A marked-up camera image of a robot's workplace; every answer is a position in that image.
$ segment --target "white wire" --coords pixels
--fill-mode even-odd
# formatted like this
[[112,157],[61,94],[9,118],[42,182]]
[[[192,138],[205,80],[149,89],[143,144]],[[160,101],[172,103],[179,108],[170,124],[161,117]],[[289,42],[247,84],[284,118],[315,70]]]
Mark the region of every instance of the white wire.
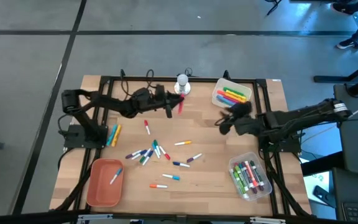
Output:
[[[357,113],[358,113],[358,110],[357,110],[356,112],[354,112],[352,115],[350,115],[348,118],[353,117],[353,116],[354,116],[354,115],[356,115]],[[316,136],[317,136],[317,135],[319,135],[319,134],[323,134],[324,132],[326,132],[326,131],[328,131],[328,130],[330,130],[330,129],[334,128],[334,127],[336,127],[336,125],[331,126],[331,127],[327,128],[327,129],[325,129],[325,130],[320,131],[320,132],[319,132],[319,133],[317,133],[317,134],[314,134],[314,135],[312,135],[312,136],[308,137],[308,138],[307,138],[307,139],[305,139],[303,142],[301,142],[301,144],[305,143],[305,141],[307,141],[307,140],[309,140],[309,139],[311,139],[311,138],[313,138],[313,137],[316,137]]]

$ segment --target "wooden table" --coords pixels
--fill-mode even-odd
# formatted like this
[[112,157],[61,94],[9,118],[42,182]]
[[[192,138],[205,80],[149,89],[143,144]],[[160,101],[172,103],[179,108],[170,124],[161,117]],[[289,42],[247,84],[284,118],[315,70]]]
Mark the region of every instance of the wooden table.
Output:
[[[100,76],[85,75],[81,88],[97,91]],[[165,89],[173,92],[173,82],[159,82]],[[244,84],[252,89],[251,84]],[[129,92],[146,86],[145,82],[129,82]],[[173,118],[168,119],[164,110],[138,114],[133,119],[109,111],[109,132],[113,124],[121,124],[122,131],[116,147],[106,147],[101,153],[104,159],[119,159],[124,164],[124,185],[121,201],[115,207],[93,207],[92,212],[116,213],[159,213],[189,215],[272,215],[269,196],[252,202],[241,199],[228,172],[229,159],[247,152],[257,153],[257,138],[245,134],[238,136],[232,131],[223,136],[214,122],[220,118],[222,108],[211,103],[211,94],[215,83],[191,83],[191,92],[186,97],[182,115],[173,110]],[[287,110],[287,104],[280,80],[267,80],[272,110]],[[262,109],[264,100],[259,90]],[[112,97],[122,100],[125,94],[120,82],[114,82]],[[254,93],[250,99],[255,101]],[[149,122],[151,135],[144,127],[144,119]],[[138,160],[125,159],[129,153],[139,149],[148,149],[156,139],[171,156],[168,161],[153,155],[146,166]],[[174,146],[173,143],[192,140],[186,146]],[[84,149],[74,149],[62,160],[50,208],[59,206],[77,184],[83,161]],[[178,167],[174,161],[186,161],[198,153],[203,156],[191,163],[190,168]],[[307,212],[311,212],[306,194],[305,183],[298,160],[291,153],[281,153],[281,162],[285,183],[295,200]],[[179,175],[175,181],[162,177],[162,174]],[[168,189],[151,189],[149,184],[168,185]],[[85,207],[88,184],[84,187],[80,208]],[[278,210],[282,213],[282,200],[275,185]]]

